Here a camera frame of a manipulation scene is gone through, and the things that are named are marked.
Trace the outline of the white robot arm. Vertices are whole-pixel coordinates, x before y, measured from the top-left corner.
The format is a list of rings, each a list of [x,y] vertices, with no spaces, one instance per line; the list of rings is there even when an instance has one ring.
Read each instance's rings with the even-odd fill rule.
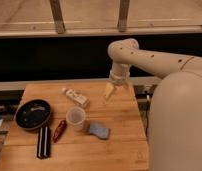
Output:
[[[202,57],[141,50],[135,39],[108,46],[110,86],[135,66],[161,79],[149,113],[149,171],[202,171]]]

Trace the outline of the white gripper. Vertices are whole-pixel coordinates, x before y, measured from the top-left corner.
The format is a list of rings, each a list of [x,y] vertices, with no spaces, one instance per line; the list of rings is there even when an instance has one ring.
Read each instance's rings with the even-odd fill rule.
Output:
[[[110,71],[109,79],[110,79],[111,83],[106,84],[106,87],[104,90],[104,98],[105,99],[110,98],[110,96],[115,91],[115,85],[116,86],[124,85],[125,89],[129,89],[131,86],[131,82],[130,82],[130,80],[128,80],[129,76],[130,76],[129,71],[124,72],[122,75],[119,75],[119,74],[115,73],[114,71]]]

